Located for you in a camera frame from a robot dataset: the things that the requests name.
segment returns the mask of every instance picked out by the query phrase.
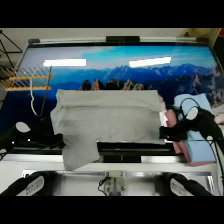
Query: light blue cloth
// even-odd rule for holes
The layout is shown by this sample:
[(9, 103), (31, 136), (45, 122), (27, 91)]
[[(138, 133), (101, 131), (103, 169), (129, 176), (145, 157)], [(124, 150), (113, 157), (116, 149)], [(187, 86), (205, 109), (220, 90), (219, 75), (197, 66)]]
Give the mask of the light blue cloth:
[[(174, 106), (180, 107), (181, 102), (186, 98), (194, 99), (201, 108), (212, 113), (212, 109), (204, 93), (196, 96), (192, 96), (190, 94), (178, 95), (174, 98)], [(186, 115), (193, 106), (197, 106), (197, 104), (193, 100), (185, 100), (182, 104), (184, 114)], [(189, 131), (187, 133), (187, 137), (188, 139), (185, 141), (185, 145), (192, 162), (215, 161), (215, 156), (209, 143), (207, 141), (195, 141), (204, 140), (199, 132)]]

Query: gray cloth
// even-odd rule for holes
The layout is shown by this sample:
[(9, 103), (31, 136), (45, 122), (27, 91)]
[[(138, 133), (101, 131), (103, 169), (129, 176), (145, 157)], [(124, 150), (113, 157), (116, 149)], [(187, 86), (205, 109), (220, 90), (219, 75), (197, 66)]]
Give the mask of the gray cloth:
[(64, 135), (65, 167), (71, 170), (97, 160), (96, 141), (164, 144), (159, 139), (160, 111), (154, 90), (58, 90), (51, 119), (55, 134)]

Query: tripod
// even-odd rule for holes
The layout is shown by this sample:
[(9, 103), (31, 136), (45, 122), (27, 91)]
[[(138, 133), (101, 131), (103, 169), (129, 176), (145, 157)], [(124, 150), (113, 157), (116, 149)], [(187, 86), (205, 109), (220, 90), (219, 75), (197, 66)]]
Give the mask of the tripod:
[(22, 50), (21, 50), (21, 49), (20, 49), (20, 48), (19, 48), (19, 47), (12, 41), (12, 40), (10, 40), (10, 39), (3, 33), (2, 30), (0, 30), (0, 35), (1, 35), (1, 34), (2, 34), (5, 38), (7, 38), (7, 39), (8, 39), (14, 46), (16, 46), (16, 47), (19, 49), (19, 51), (6, 51), (5, 46), (4, 46), (4, 44), (2, 43), (1, 38), (0, 38), (0, 44), (2, 45), (2, 48), (3, 48), (3, 50), (0, 49), (0, 51), (6, 54), (7, 58), (9, 59), (9, 62), (10, 62), (10, 64), (11, 64), (12, 68), (14, 68), (14, 66), (13, 66), (13, 64), (12, 64), (12, 61), (11, 61), (11, 59), (10, 59), (10, 57), (9, 57), (8, 54), (23, 53), (23, 51), (22, 51)]

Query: wooden rack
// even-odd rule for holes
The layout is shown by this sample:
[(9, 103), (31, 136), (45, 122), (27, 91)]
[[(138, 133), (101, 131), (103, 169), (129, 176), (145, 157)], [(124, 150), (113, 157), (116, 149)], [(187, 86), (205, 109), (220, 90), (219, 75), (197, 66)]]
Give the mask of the wooden rack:
[(31, 68), (11, 68), (1, 69), (7, 77), (0, 81), (0, 85), (6, 91), (26, 91), (30, 90), (30, 79), (32, 78), (32, 90), (51, 90), (49, 86), (50, 78), (54, 78), (46, 68), (34, 67), (37, 70), (35, 75), (32, 76), (34, 70)]

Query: pink cloth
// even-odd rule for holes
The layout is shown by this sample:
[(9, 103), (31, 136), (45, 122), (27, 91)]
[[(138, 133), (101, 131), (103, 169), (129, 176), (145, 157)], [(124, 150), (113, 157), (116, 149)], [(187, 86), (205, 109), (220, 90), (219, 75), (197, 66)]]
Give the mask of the pink cloth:
[[(168, 110), (165, 112), (165, 115), (167, 117), (167, 126), (168, 127), (173, 127), (176, 123), (177, 123), (177, 119), (176, 119), (176, 114), (173, 110)], [(173, 147), (174, 150), (176, 152), (176, 154), (180, 154), (183, 153), (189, 166), (201, 166), (201, 165), (205, 165), (208, 163), (211, 163), (210, 161), (206, 161), (206, 162), (191, 162), (187, 147), (184, 143), (184, 141), (180, 141), (180, 142), (173, 142)]]

